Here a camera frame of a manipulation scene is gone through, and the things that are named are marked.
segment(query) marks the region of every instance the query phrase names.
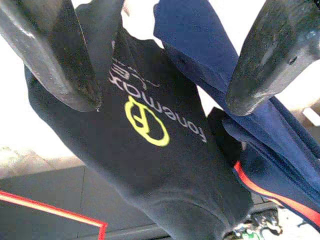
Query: red stripe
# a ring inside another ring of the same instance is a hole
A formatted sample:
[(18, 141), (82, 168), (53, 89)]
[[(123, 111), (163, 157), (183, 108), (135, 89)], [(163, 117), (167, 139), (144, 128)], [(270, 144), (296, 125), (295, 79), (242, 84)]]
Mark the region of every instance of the red stripe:
[(271, 197), (274, 199), (279, 200), (280, 202), (286, 204), (287, 206), (291, 207), (298, 213), (301, 213), (302, 215), (306, 216), (308, 219), (310, 219), (313, 223), (315, 223), (318, 227), (320, 227), (320, 213), (316, 212), (315, 210), (296, 202), (290, 198), (275, 194), (273, 192), (267, 191), (258, 185), (256, 185), (254, 182), (252, 182), (245, 174), (244, 170), (241, 167), (241, 163), (238, 161), (234, 169), (238, 173), (239, 178), (241, 181), (250, 189), (255, 191), (256, 193), (262, 194), (267, 197)]
[(103, 222), (94, 218), (90, 218), (78, 213), (74, 213), (71, 211), (67, 211), (61, 208), (57, 208), (55, 206), (51, 206), (39, 201), (34, 201), (22, 196), (14, 195), (5, 191), (0, 191), (0, 200), (99, 227), (98, 240), (105, 240), (105, 232), (108, 226), (106, 222)]

